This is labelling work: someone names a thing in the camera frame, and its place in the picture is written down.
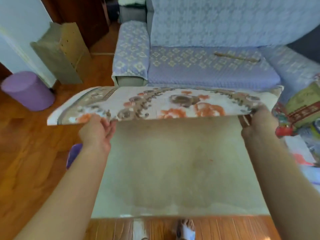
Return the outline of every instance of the light blue backrest cover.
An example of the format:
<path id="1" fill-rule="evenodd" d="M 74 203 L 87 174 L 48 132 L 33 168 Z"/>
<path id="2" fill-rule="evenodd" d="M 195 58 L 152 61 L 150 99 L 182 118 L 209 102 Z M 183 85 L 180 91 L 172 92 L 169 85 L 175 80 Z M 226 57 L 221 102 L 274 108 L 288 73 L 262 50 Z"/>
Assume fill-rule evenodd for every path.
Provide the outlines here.
<path id="1" fill-rule="evenodd" d="M 320 0 L 152 0 L 152 6 L 152 46 L 283 45 L 320 23 Z"/>

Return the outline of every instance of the couch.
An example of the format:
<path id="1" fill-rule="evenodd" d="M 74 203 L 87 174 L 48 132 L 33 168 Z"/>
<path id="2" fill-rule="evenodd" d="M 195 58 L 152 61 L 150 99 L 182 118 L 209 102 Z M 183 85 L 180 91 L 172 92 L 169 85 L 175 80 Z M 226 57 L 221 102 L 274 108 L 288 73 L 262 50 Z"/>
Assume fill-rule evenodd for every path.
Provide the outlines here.
<path id="1" fill-rule="evenodd" d="M 112 78 L 118 86 L 264 90 L 283 84 L 290 87 L 287 100 L 320 72 L 318 63 L 286 46 L 320 24 L 319 5 L 320 0 L 146 0 L 146 10 L 120 27 Z M 139 21 L 143 12 L 146 18 Z"/>

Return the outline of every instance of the wooden floor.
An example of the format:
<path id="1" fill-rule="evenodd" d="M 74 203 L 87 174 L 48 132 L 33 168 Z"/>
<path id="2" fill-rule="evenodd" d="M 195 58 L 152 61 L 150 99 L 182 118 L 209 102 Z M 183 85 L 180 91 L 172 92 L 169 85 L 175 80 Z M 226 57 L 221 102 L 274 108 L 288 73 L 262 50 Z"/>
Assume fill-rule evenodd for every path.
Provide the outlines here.
<path id="1" fill-rule="evenodd" d="M 113 24 L 91 52 L 111 52 L 119 26 Z M 50 113 L 71 96 L 93 86 L 112 86 L 113 56 L 93 56 L 92 72 L 79 85 L 61 85 L 50 108 L 30 112 L 0 91 L 0 239 L 10 240 L 50 196 L 64 173 L 69 149 L 79 143 L 81 126 L 47 126 Z M 106 220 L 90 222 L 85 239 L 174 239 L 174 220 Z M 278 240 L 270 217 L 223 217 L 195 220 L 196 239 Z"/>

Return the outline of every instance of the white wall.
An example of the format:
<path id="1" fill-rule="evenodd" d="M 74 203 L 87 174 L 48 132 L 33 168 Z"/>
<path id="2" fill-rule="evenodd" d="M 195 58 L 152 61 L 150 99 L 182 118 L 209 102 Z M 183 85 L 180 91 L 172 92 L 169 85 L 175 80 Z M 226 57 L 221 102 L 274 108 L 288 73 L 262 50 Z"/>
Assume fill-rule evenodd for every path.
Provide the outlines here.
<path id="1" fill-rule="evenodd" d="M 55 77 L 30 46 L 41 38 L 50 22 L 41 0 L 0 0 L 0 46 L 4 45 L 0 62 L 11 72 L 31 70 L 52 87 Z"/>

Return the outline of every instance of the purple cylinder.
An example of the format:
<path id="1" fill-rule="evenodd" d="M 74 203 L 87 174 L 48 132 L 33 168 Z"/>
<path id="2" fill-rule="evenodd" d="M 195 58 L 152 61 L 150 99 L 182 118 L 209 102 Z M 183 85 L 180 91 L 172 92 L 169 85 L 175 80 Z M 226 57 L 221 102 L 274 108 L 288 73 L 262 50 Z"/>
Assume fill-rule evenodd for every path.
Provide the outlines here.
<path id="1" fill-rule="evenodd" d="M 50 107 L 55 100 L 54 94 L 34 72 L 18 72 L 8 76 L 1 89 L 31 111 Z"/>

